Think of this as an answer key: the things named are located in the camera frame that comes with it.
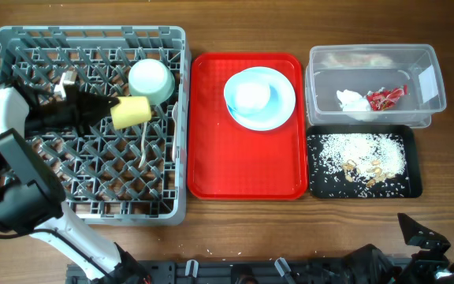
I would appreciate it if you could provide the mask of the green plastic bowl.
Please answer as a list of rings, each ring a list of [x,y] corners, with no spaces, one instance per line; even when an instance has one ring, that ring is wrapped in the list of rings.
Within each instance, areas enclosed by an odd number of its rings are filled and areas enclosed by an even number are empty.
[[[174,88],[173,74],[159,60],[143,59],[129,70],[129,94],[146,97],[150,105],[164,103],[173,94]]]

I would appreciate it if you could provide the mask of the white plastic fork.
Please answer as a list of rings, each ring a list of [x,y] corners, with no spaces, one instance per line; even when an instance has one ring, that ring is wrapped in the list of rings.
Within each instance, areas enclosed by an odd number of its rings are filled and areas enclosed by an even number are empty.
[[[178,102],[173,105],[172,119],[173,119],[173,141],[172,141],[172,161],[175,163],[177,158],[177,130],[178,130]]]

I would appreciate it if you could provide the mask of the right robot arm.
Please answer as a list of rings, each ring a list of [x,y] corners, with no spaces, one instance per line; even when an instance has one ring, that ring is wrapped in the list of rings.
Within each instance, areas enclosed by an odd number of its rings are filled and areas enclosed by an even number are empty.
[[[419,247],[405,266],[397,266],[378,248],[366,245],[344,258],[351,283],[454,284],[454,262],[445,253],[451,243],[404,213],[397,215],[406,245]]]

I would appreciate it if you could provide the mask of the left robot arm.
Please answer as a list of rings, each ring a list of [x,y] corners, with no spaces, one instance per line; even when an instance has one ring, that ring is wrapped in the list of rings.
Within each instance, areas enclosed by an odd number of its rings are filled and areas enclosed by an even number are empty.
[[[0,239],[33,237],[54,247],[83,270],[91,283],[149,283],[151,274],[129,252],[105,239],[67,204],[55,172],[27,143],[52,130],[88,133],[119,104],[117,97],[64,87],[58,101],[17,78],[0,81]]]

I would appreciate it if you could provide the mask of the white plastic spoon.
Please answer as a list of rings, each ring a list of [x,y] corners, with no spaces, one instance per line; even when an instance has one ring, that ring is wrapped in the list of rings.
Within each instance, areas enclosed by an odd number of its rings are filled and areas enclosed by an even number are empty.
[[[141,136],[141,143],[140,143],[140,151],[141,151],[141,158],[140,158],[140,163],[138,165],[138,168],[142,168],[144,166],[144,163],[146,161],[147,153],[146,153],[146,135],[147,135],[147,126],[148,122],[143,123],[143,129],[142,129],[142,136]]]

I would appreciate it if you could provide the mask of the yellow plastic cup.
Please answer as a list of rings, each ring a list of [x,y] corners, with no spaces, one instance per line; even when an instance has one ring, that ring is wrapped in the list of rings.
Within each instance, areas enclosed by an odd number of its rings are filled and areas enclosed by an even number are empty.
[[[151,106],[144,96],[118,97],[119,103],[110,108],[113,127],[128,128],[151,120]]]

